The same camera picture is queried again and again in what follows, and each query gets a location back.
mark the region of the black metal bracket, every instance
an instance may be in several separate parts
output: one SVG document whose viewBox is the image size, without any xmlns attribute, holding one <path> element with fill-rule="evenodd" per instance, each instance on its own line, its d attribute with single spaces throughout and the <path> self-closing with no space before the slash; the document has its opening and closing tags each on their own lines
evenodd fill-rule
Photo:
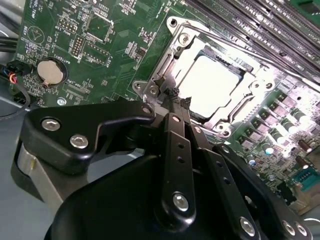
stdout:
<svg viewBox="0 0 320 240">
<path fill-rule="evenodd" d="M 186 239 L 195 239 L 193 233 L 201 235 L 205 231 L 207 234 L 208 231 L 215 231 L 215 226 L 220 224 L 208 222 L 205 217 L 207 213 L 200 206 L 202 202 L 208 204 L 202 197 L 204 184 L 211 201 L 217 202 L 217 206 L 207 209 L 211 215 L 219 215 L 219 220 L 223 222 L 225 229 L 217 231 L 221 231 L 224 239 L 259 240 L 265 236 L 270 240 L 312 239 L 303 221 L 263 184 L 242 158 L 224 144 L 212 147 L 204 132 L 191 124 L 188 110 L 179 102 L 170 102 L 169 110 L 168 114 L 161 116 L 147 104 L 124 101 L 42 108 L 26 115 L 20 141 L 29 159 L 34 157 L 40 165 L 44 161 L 55 171 L 70 177 L 75 174 L 74 177 L 81 176 L 90 163 L 103 156 L 124 154 L 135 148 L 145 149 L 144 156 L 132 165 L 67 197 L 52 225 L 53 240 L 97 239 L 97 233 L 118 228 L 117 222 L 110 219 L 111 213 L 118 208 L 121 208 L 120 212 L 131 211 L 136 215 L 135 223 L 129 218 L 120 221 L 124 228 L 135 226 L 130 227 L 133 237 L 150 239 L 164 230 L 163 236 L 167 237 L 164 239 L 171 239 L 175 234 L 185 234 L 188 236 Z M 201 168 L 200 177 L 195 173 L 198 172 L 195 170 L 197 167 Z M 132 171 L 141 174 L 143 180 L 132 177 Z M 151 189 L 149 182 L 146 182 L 152 175 L 160 176 L 157 178 L 160 183 L 155 181 L 155 189 Z M 139 196 L 133 196 L 132 189 Z M 131 194 L 133 205 L 123 202 L 126 194 Z M 248 208 L 245 196 L 256 204 L 258 218 L 251 214 L 252 209 Z M 88 206 L 83 201 L 96 203 Z M 132 206 L 143 208 L 144 205 L 148 211 L 132 211 Z M 79 217 L 72 223 L 73 227 L 67 227 L 73 219 L 71 216 L 79 216 L 79 212 L 83 219 Z M 111 228 L 89 223 L 88 218 L 94 217 L 93 213 L 106 224 L 110 223 Z M 152 218 L 156 219 L 157 227 L 152 225 Z M 81 232 L 86 228 L 81 227 L 80 230 L 78 223 L 95 229 L 89 231 L 88 238 L 58 236 L 65 231 L 71 232 L 73 237 L 79 236 L 79 233 L 72 231 Z"/>
</svg>

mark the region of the mounting hole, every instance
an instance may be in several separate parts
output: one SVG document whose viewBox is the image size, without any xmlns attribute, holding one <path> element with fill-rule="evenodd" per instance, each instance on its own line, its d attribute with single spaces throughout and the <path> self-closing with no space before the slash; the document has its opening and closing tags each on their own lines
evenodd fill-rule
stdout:
<svg viewBox="0 0 320 240">
<path fill-rule="evenodd" d="M 273 87 L 273 84 L 270 82 L 265 85 L 266 89 L 271 89 L 272 87 Z"/>
<path fill-rule="evenodd" d="M 181 163 L 181 164 L 185 163 L 185 160 L 182 157 L 178 156 L 177 159 L 178 159 L 179 163 Z"/>
<path fill-rule="evenodd" d="M 174 18 L 171 20 L 170 22 L 170 26 L 175 28 L 177 26 L 177 20 L 175 20 Z"/>
<path fill-rule="evenodd" d="M 224 178 L 223 178 L 223 181 L 224 181 L 226 184 L 231 185 L 231 182 L 229 181 L 228 178 L 224 177 Z"/>
<path fill-rule="evenodd" d="M 143 110 L 146 114 L 150 114 L 150 113 L 151 113 L 151 111 L 150 111 L 148 108 L 146 108 L 146 107 L 143 107 L 142 110 Z"/>
<path fill-rule="evenodd" d="M 216 164 L 218 165 L 218 167 L 220 167 L 220 168 L 223 168 L 224 166 L 222 165 L 222 163 L 221 162 L 219 162 L 219 161 L 216 161 Z"/>
</svg>

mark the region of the black dimm slot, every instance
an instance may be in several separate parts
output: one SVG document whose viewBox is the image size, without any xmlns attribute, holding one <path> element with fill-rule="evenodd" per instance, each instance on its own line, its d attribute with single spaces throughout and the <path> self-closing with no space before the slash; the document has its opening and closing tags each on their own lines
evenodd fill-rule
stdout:
<svg viewBox="0 0 320 240">
<path fill-rule="evenodd" d="M 251 36 L 248 35 L 247 33 L 240 32 L 237 28 L 235 28 L 232 24 L 224 20 L 222 17 L 213 14 L 212 11 L 209 10 L 206 5 L 203 5 L 202 3 L 199 3 L 199 2 L 195 2 L 195 0 L 184 0 L 184 1 L 194 9 L 198 10 L 204 16 L 208 17 L 211 21 L 225 28 L 228 32 L 230 32 L 232 35 L 234 35 L 238 39 L 243 40 L 248 46 L 250 46 L 257 53 L 264 55 L 267 52 L 268 58 L 273 62 L 280 64 L 281 67 L 288 68 L 291 71 L 296 71 L 302 76 L 304 76 L 304 73 L 300 69 L 296 70 L 293 65 L 289 64 L 289 62 L 283 61 L 278 54 L 275 54 L 273 51 L 270 51 L 268 48 L 262 45 L 259 41 L 255 41 L 254 39 L 251 39 Z"/>
<path fill-rule="evenodd" d="M 248 17 L 256 21 L 259 25 L 263 25 L 264 28 L 272 33 L 275 37 L 279 38 L 282 36 L 283 39 L 280 39 L 286 43 L 287 39 L 291 39 L 294 42 L 298 44 L 300 48 L 302 48 L 302 51 L 299 51 L 299 49 L 295 48 L 300 54 L 304 54 L 305 59 L 309 61 L 313 61 L 314 64 L 317 64 L 317 60 L 319 60 L 320 51 L 318 51 L 316 48 L 314 48 L 309 42 L 306 42 L 301 36 L 296 34 L 294 31 L 288 30 L 286 26 L 284 26 L 278 19 L 275 17 L 274 19 L 270 19 L 266 12 L 263 10 L 259 10 L 259 6 L 255 3 L 254 0 L 227 0 L 230 4 L 232 4 L 234 7 L 236 7 L 238 10 L 242 11 L 244 14 L 246 14 Z M 271 26 L 265 24 L 262 20 L 258 20 L 256 17 L 256 13 L 263 16 L 264 19 L 268 20 L 274 27 L 277 28 L 277 30 L 281 31 L 281 35 L 276 32 Z"/>
<path fill-rule="evenodd" d="M 293 29 L 293 31 L 297 31 L 299 34 L 305 36 L 305 39 L 309 41 L 311 44 L 314 44 L 314 46 L 317 49 L 320 49 L 320 45 L 319 45 L 320 31 L 317 29 L 316 26 L 311 24 L 310 21 L 307 20 L 305 17 L 303 17 L 301 14 L 297 14 L 296 12 L 294 12 L 294 10 L 290 9 L 290 7 L 288 7 L 286 4 L 285 5 L 282 4 L 281 7 L 279 7 L 279 5 L 276 5 L 278 9 L 281 10 L 281 12 L 279 12 L 275 8 L 272 8 L 272 6 L 270 6 L 268 2 L 266 2 L 265 0 L 260 0 L 257 2 L 261 6 L 266 8 L 268 11 L 270 11 L 274 16 L 277 16 L 283 22 L 287 23 L 288 26 Z M 290 18 L 294 20 L 294 22 L 292 20 L 289 20 L 287 17 L 285 17 L 283 13 L 285 13 L 286 15 L 289 15 Z M 303 26 L 305 29 L 307 29 L 310 32 L 310 34 L 302 31 L 301 28 L 297 25 Z"/>
<path fill-rule="evenodd" d="M 306 46 L 307 49 L 310 49 L 316 56 L 320 56 L 320 51 L 316 48 L 312 43 L 307 41 L 301 34 L 296 31 L 292 31 L 292 29 L 285 23 L 281 21 L 277 15 L 271 14 L 272 17 L 268 16 L 269 11 L 263 6 L 261 6 L 255 0 L 242 0 L 242 2 L 247 2 L 248 5 L 251 5 L 255 9 L 259 10 L 260 13 L 263 14 L 263 17 L 268 18 L 270 22 L 274 22 L 276 25 L 280 26 L 280 28 L 284 29 L 287 33 L 290 33 L 294 38 L 298 40 L 298 42 L 302 43 Z"/>
<path fill-rule="evenodd" d="M 215 2 L 218 3 L 220 6 L 222 6 L 226 11 L 229 11 L 230 14 L 232 14 L 232 15 L 234 14 L 235 18 L 241 20 L 244 24 L 247 25 L 247 27 L 250 27 L 252 31 L 256 32 L 257 35 L 264 37 L 265 40 L 267 40 L 273 46 L 277 47 L 279 50 L 282 50 L 282 52 L 286 52 L 288 54 L 287 56 L 289 58 L 291 58 L 294 62 L 299 63 L 298 65 L 300 65 L 304 70 L 307 70 L 311 74 L 315 74 L 319 71 L 317 67 L 316 67 L 316 69 L 310 68 L 310 64 L 312 64 L 314 66 L 314 63 L 312 61 L 310 61 L 310 62 L 305 61 L 301 56 L 299 56 L 300 53 L 298 50 L 287 47 L 283 42 L 275 42 L 274 38 L 270 37 L 268 32 L 265 32 L 265 30 L 263 29 L 263 26 L 259 29 L 259 31 L 256 31 L 257 26 L 253 24 L 253 21 L 248 19 L 248 17 L 246 17 L 243 13 L 241 13 L 236 8 L 234 8 L 232 5 L 227 3 L 225 0 L 215 0 Z M 210 6 L 209 6 L 209 9 L 213 12 L 215 11 Z"/>
</svg>

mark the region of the black mechanical arm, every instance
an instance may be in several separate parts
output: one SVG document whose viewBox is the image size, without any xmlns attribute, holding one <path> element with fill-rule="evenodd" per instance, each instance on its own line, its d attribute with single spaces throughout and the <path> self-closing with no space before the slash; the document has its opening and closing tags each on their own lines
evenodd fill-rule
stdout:
<svg viewBox="0 0 320 240">
<path fill-rule="evenodd" d="M 41 108 L 24 119 L 11 175 L 55 214 L 47 240 L 311 240 L 304 222 L 184 103 Z M 92 182 L 91 163 L 144 156 Z"/>
</svg>

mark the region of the silver screw head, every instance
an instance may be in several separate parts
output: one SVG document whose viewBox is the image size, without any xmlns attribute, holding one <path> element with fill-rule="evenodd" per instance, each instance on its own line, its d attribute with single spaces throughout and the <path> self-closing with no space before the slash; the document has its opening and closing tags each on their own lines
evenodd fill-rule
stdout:
<svg viewBox="0 0 320 240">
<path fill-rule="evenodd" d="M 187 33 L 181 33 L 180 36 L 179 36 L 179 43 L 182 45 L 182 46 L 187 46 L 188 43 L 189 43 L 189 34 Z"/>
<path fill-rule="evenodd" d="M 292 236 L 296 235 L 296 231 L 294 230 L 294 228 L 287 222 L 287 221 L 282 221 L 282 224 L 285 228 L 285 230 L 291 234 Z"/>
<path fill-rule="evenodd" d="M 201 133 L 201 129 L 200 129 L 200 127 L 198 127 L 198 126 L 195 126 L 195 127 L 194 127 L 194 130 L 195 130 L 198 134 Z"/>
<path fill-rule="evenodd" d="M 89 145 L 88 139 L 83 135 L 74 135 L 70 138 L 70 143 L 77 149 L 85 149 Z"/>
<path fill-rule="evenodd" d="M 230 152 L 229 149 L 228 149 L 225 145 L 222 145 L 221 148 L 222 148 L 222 150 L 225 151 L 227 154 Z"/>
<path fill-rule="evenodd" d="M 45 130 L 51 132 L 57 131 L 61 128 L 61 125 L 57 120 L 50 118 L 43 120 L 41 125 Z"/>
<path fill-rule="evenodd" d="M 298 231 L 303 235 L 303 236 L 307 236 L 308 233 L 306 231 L 306 229 L 298 222 L 295 223 L 296 227 L 298 228 Z"/>
<path fill-rule="evenodd" d="M 173 195 L 173 203 L 181 212 L 185 212 L 189 208 L 187 199 L 180 193 Z"/>
<path fill-rule="evenodd" d="M 245 217 L 240 218 L 240 224 L 242 229 L 250 236 L 253 237 L 256 234 L 254 226 Z"/>
<path fill-rule="evenodd" d="M 65 100 L 63 97 L 58 97 L 56 103 L 59 105 L 59 106 L 64 106 L 67 104 L 67 100 Z"/>
</svg>

